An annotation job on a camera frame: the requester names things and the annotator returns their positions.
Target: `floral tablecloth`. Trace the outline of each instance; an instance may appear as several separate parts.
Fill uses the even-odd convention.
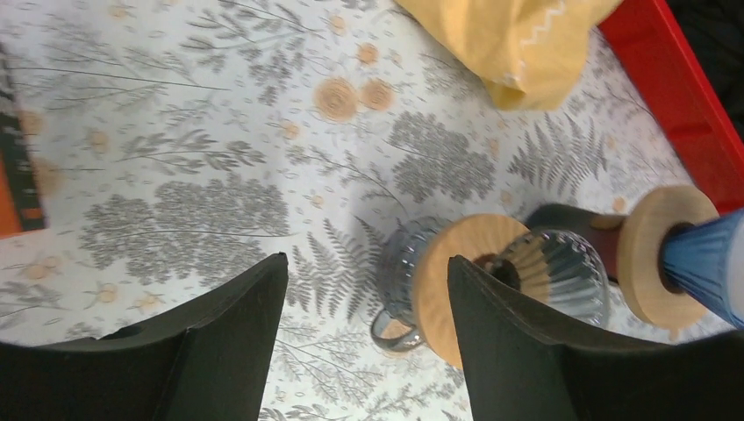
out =
[[[397,224],[690,182],[598,32],[548,113],[495,110],[390,0],[0,0],[0,42],[50,224],[0,241],[0,339],[101,336],[284,251],[263,420],[470,419],[461,373],[369,340]],[[612,293],[616,332],[726,328],[672,339]]]

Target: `orange and black box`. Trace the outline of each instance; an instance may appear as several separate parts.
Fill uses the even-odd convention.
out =
[[[0,45],[0,238],[44,228],[44,212]]]

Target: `mug handle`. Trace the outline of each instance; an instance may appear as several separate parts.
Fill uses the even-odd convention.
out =
[[[372,322],[372,325],[369,327],[369,334],[372,336],[375,345],[392,353],[404,353],[406,351],[411,351],[416,346],[424,343],[424,339],[421,337],[418,327],[410,329],[404,335],[397,338],[383,338],[380,336],[385,332],[385,328],[387,328],[393,320],[394,318],[385,309],[382,309],[377,313],[375,321]]]

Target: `yellow bag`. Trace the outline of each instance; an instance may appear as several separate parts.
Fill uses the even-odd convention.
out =
[[[581,75],[592,26],[622,0],[396,0],[480,76],[504,110],[557,108]]]

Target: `table surface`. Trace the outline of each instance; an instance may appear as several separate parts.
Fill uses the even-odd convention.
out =
[[[461,373],[368,325],[399,222],[631,209],[690,183],[592,34],[570,98],[500,112],[390,0],[0,0],[50,228],[0,241],[0,339],[101,336],[268,254],[290,287],[264,420],[470,419]],[[671,341],[612,291],[611,329]],[[712,315],[675,340],[726,329]]]

